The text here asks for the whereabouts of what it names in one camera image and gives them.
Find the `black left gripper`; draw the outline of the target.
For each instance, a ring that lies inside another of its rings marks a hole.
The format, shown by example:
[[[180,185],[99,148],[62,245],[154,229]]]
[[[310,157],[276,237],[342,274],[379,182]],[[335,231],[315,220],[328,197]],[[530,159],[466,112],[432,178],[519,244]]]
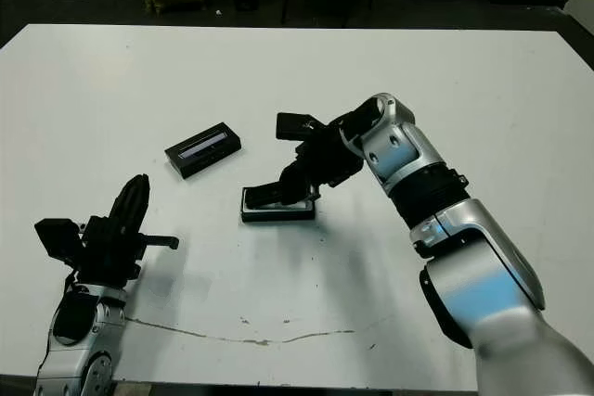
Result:
[[[77,280],[88,284],[126,284],[139,277],[147,246],[177,249],[176,236],[139,232],[149,206],[149,177],[130,179],[115,199],[110,217],[92,216],[83,236]]]

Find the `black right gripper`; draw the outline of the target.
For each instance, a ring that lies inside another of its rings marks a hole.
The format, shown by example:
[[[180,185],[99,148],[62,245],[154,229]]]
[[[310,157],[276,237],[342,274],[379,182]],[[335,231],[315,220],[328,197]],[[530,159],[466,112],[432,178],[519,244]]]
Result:
[[[316,200],[321,185],[335,187],[362,170],[363,160],[345,146],[337,125],[299,124],[295,133],[302,143],[294,167],[279,176],[281,204]]]

